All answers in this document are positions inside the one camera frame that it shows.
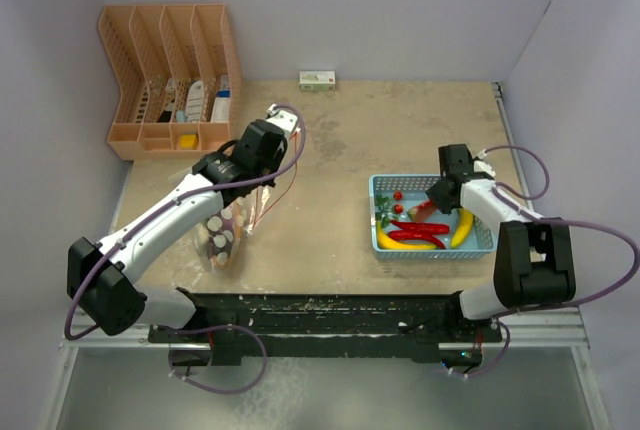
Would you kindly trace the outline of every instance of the red chili pepper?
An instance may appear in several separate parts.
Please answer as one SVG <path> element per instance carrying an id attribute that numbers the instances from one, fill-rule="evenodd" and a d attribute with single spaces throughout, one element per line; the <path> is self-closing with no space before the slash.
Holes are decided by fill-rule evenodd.
<path id="1" fill-rule="evenodd" d="M 401 242 L 403 240 L 424 240 L 426 242 L 435 244 L 438 248 L 446 248 L 444 246 L 444 243 L 442 243 L 433 235 L 429 235 L 428 233 L 412 232 L 411 230 L 394 230 L 392 232 L 389 232 L 387 235 L 398 242 Z"/>
<path id="2" fill-rule="evenodd" d="M 445 225 L 444 223 L 413 223 L 399 222 L 398 220 L 391 220 L 391 223 L 403 230 L 424 232 L 431 235 L 446 235 L 449 233 L 449 225 Z"/>

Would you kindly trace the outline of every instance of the white box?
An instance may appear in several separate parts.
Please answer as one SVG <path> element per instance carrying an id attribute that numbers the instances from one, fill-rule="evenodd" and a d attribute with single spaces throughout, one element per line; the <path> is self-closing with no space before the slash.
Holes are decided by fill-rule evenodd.
<path id="1" fill-rule="evenodd" d="M 210 122 L 228 123 L 231 111 L 231 99 L 227 97 L 217 97 L 213 102 Z"/>
<path id="2" fill-rule="evenodd" d="M 336 72 L 306 70 L 300 72 L 300 90 L 326 92 L 336 88 Z"/>

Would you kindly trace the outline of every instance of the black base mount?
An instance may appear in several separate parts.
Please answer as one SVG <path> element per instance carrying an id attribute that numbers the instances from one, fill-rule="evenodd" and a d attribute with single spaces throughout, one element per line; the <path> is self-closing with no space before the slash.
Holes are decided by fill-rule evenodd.
<path id="1" fill-rule="evenodd" d="M 273 357 L 432 363 L 443 359 L 439 343 L 471 344 L 480 332 L 485 342 L 502 338 L 489 320 L 462 318 L 458 295 L 192 294 L 198 310 L 185 329 L 242 325 L 260 336 Z M 208 336 L 153 328 L 149 342 L 207 344 Z M 260 349 L 251 337 L 228 330 L 215 335 L 210 363 L 239 365 L 242 357 L 257 356 Z"/>

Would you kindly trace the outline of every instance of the orange desk organizer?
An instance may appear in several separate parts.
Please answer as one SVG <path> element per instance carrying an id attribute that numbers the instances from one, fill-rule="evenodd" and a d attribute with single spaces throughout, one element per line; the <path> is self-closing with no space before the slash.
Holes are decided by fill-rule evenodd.
<path id="1" fill-rule="evenodd" d="M 99 30 L 120 85 L 107 140 L 120 158 L 197 158 L 236 135 L 242 73 L 225 5 L 107 6 Z M 231 87 L 229 122 L 210 123 L 222 75 L 229 75 Z M 174 94 L 165 91 L 169 78 Z M 205 87 L 200 121 L 176 122 L 196 80 Z M 158 123 L 171 100 L 171 120 Z M 198 136 L 197 148 L 180 148 L 180 137 L 188 134 Z"/>

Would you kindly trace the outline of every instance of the wooden table surface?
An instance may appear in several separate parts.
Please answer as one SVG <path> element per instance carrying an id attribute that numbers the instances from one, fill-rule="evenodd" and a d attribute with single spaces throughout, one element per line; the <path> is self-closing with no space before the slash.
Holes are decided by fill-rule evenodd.
<path id="1" fill-rule="evenodd" d="M 203 265 L 187 234 L 141 284 L 195 292 L 451 293 L 490 278 L 493 255 L 479 260 L 378 261 L 371 245 L 368 179 L 379 173 L 438 173 L 437 148 L 472 152 L 507 143 L 489 83 L 340 82 L 335 93 L 302 93 L 297 82 L 246 82 L 241 126 L 274 102 L 303 113 L 308 139 L 291 191 L 244 238 L 232 264 Z M 519 188 L 508 151 L 491 155 L 501 181 Z M 169 176 L 193 162 L 133 164 L 118 228 L 171 191 Z M 277 197 L 291 175 L 278 180 Z"/>

